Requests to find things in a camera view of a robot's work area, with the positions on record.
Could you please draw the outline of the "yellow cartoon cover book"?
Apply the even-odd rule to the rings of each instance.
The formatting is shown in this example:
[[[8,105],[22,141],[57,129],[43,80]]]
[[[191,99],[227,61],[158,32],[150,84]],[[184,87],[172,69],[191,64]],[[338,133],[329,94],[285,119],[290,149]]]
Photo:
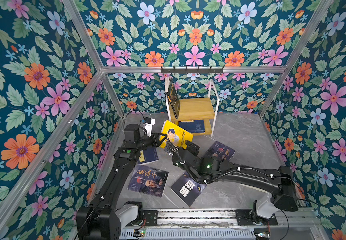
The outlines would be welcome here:
[[[162,127],[162,134],[166,134],[167,138],[160,145],[162,149],[166,147],[166,142],[172,142],[176,147],[183,147],[184,149],[187,147],[186,142],[192,141],[194,135],[189,133],[188,131],[180,128],[178,125],[166,120]]]

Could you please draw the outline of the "navy book yellow label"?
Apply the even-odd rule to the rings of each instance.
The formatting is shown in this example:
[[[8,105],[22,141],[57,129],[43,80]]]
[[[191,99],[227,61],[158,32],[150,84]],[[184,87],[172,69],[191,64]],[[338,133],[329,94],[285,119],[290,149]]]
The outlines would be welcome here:
[[[178,122],[178,126],[192,134],[204,133],[206,131],[204,120],[182,121]]]

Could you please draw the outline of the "black book white characters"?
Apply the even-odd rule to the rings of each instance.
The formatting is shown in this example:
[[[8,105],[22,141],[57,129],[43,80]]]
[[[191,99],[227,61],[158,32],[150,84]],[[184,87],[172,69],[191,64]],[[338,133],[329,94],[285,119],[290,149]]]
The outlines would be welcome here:
[[[171,186],[173,192],[188,206],[204,191],[207,185],[194,181],[187,172],[184,172]]]

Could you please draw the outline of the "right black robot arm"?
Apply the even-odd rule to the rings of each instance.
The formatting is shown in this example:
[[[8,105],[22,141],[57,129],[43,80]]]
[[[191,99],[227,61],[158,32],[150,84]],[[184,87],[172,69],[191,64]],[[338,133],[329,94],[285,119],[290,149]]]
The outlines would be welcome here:
[[[298,211],[296,184],[292,173],[285,166],[278,169],[260,169],[231,163],[215,156],[198,157],[199,146],[188,142],[186,148],[167,142],[172,162],[186,171],[193,182],[210,185],[215,182],[235,182],[265,192],[255,200],[245,220],[266,224],[276,212]]]

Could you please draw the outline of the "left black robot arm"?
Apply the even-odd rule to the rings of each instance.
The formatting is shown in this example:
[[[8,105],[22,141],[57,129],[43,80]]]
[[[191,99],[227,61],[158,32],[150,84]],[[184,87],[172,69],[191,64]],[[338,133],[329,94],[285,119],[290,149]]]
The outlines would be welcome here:
[[[78,240],[118,240],[122,229],[130,223],[143,224],[141,202],[127,202],[117,209],[117,202],[128,176],[133,172],[141,151],[159,147],[167,134],[141,135],[143,128],[127,125],[125,139],[114,154],[110,174],[88,207],[81,207],[76,215]]]

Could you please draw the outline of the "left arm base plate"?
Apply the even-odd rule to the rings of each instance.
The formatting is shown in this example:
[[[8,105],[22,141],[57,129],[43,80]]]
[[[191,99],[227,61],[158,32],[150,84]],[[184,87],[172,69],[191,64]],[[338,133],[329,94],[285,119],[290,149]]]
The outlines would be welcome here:
[[[157,225],[158,214],[159,212],[157,210],[143,210],[138,213],[135,220],[127,224],[127,227],[155,227]]]

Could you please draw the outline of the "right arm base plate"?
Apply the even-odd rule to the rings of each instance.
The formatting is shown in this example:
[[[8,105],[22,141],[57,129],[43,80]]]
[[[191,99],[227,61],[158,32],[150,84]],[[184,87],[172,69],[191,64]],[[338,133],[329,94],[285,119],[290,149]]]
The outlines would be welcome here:
[[[236,219],[239,226],[277,226],[278,221],[275,215],[269,219],[259,217],[253,210],[235,210]]]

